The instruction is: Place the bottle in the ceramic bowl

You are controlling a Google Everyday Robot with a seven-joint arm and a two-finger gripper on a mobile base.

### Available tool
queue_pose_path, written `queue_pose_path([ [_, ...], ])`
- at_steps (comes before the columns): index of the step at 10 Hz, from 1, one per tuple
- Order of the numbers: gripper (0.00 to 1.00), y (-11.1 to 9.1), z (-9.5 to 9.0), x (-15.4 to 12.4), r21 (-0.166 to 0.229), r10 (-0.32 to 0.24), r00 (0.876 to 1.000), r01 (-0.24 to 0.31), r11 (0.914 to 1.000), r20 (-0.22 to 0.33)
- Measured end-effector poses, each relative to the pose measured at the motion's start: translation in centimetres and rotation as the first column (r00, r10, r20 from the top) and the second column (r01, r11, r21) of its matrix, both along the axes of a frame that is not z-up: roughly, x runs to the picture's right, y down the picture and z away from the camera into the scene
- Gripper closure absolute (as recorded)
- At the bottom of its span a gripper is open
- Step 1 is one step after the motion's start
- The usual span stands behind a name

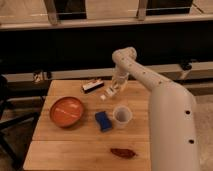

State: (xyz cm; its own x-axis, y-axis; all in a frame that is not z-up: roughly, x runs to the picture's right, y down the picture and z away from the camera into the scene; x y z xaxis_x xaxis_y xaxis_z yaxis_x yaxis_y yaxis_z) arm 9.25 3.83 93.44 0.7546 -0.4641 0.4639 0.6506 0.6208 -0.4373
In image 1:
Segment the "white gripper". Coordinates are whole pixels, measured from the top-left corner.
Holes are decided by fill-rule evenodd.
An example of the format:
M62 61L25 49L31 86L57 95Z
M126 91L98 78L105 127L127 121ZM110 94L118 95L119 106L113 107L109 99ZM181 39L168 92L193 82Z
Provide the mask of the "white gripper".
M114 75L112 77L112 88L117 92L121 92L125 89L129 78L129 73L120 69L116 68Z

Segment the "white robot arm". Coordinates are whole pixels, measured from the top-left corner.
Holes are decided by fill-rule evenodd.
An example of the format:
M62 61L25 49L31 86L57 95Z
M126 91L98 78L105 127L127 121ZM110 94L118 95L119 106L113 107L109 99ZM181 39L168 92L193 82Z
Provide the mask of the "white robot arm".
M184 86L136 62L133 47L116 50L114 81L131 74L150 91L148 115L151 171L201 171L194 112L196 99Z

